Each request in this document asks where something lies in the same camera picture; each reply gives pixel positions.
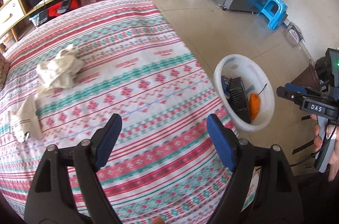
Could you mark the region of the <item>person's left hand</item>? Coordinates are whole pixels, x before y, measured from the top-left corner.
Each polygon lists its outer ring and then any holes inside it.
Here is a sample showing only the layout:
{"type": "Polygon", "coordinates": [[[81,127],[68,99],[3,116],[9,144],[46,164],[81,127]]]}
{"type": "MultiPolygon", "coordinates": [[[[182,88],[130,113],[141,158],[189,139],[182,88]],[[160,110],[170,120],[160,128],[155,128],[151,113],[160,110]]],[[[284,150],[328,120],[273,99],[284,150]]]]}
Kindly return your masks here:
{"type": "Polygon", "coordinates": [[[157,216],[149,224],[165,224],[165,221],[160,216],[157,216]]]}

